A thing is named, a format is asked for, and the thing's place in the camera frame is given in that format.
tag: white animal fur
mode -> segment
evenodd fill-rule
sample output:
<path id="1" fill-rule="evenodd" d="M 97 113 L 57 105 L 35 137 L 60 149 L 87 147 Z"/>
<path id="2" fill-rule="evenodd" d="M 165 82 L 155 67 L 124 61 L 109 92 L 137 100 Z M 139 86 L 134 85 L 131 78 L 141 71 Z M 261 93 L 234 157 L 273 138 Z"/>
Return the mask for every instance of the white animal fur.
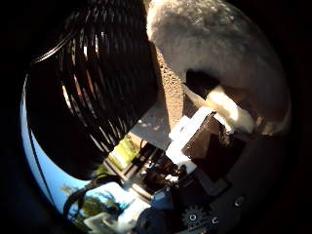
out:
<path id="1" fill-rule="evenodd" d="M 220 85 L 246 90 L 252 107 L 266 121 L 286 122 L 290 97 L 282 66 L 261 31 L 237 8 L 219 0 L 154 0 L 148 10 L 147 33 L 182 82 L 187 69 L 204 71 Z M 225 98 L 224 91 L 218 92 Z M 210 97 L 206 101 L 230 116 L 223 103 Z M 236 107 L 236 123 L 226 119 L 250 132 L 252 117 Z"/>

